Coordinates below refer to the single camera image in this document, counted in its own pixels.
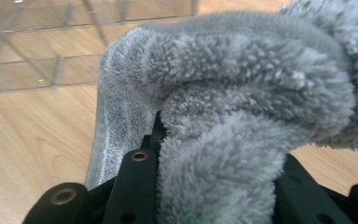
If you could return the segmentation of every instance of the fluffy gray fabric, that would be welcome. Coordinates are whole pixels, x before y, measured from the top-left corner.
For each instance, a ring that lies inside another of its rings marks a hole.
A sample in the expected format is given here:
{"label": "fluffy gray fabric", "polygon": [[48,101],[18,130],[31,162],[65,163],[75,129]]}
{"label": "fluffy gray fabric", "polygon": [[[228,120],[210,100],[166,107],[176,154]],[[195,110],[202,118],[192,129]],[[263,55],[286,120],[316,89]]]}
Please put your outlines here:
{"label": "fluffy gray fabric", "polygon": [[117,174],[158,110],[169,130],[159,222],[270,223],[291,149],[358,146],[358,0],[127,32],[102,58],[90,189]]}

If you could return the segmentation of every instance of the gray microfiber cloth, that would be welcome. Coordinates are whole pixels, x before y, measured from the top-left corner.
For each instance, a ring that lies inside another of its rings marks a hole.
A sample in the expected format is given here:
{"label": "gray microfiber cloth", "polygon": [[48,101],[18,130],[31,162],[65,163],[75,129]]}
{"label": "gray microfiber cloth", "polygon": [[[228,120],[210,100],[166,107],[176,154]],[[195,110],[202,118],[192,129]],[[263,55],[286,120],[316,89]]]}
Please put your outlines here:
{"label": "gray microfiber cloth", "polygon": [[358,147],[358,0],[143,24],[104,53],[97,107],[89,189],[161,110],[159,223],[270,223],[290,150]]}

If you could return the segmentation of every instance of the wood grain surface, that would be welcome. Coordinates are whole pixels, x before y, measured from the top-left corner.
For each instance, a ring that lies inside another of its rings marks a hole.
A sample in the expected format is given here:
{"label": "wood grain surface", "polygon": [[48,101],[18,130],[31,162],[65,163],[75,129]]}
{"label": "wood grain surface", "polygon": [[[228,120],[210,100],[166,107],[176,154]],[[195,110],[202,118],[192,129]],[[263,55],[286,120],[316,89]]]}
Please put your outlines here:
{"label": "wood grain surface", "polygon": [[[271,11],[283,2],[288,1],[200,0],[199,14],[228,9]],[[61,38],[54,32],[58,31],[46,31],[44,38]],[[65,44],[54,50],[66,55],[101,52],[94,31],[79,36],[73,33],[71,39],[79,41],[81,48]],[[21,43],[34,50],[32,38]],[[0,92],[0,223],[21,223],[41,194],[57,184],[83,183],[94,132],[96,90],[96,85],[84,85]],[[347,194],[358,183],[358,150],[305,146],[293,154],[328,188]]]}

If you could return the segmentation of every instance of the clear acrylic box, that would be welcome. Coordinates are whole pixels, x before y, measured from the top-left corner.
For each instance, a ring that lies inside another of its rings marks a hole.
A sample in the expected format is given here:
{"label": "clear acrylic box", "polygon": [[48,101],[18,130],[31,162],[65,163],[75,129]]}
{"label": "clear acrylic box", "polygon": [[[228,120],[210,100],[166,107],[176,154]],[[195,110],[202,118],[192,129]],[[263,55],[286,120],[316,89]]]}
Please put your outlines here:
{"label": "clear acrylic box", "polygon": [[0,91],[96,82],[110,42],[196,7],[196,0],[0,0]]}

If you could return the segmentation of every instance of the acrylic organizer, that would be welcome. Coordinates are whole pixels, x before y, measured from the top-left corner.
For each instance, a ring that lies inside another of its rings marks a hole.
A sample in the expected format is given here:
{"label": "acrylic organizer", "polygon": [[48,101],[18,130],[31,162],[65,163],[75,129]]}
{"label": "acrylic organizer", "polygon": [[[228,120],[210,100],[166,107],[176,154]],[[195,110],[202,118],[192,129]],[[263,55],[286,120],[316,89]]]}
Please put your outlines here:
{"label": "acrylic organizer", "polygon": [[0,91],[93,83],[110,42],[196,8],[197,0],[0,0]]}

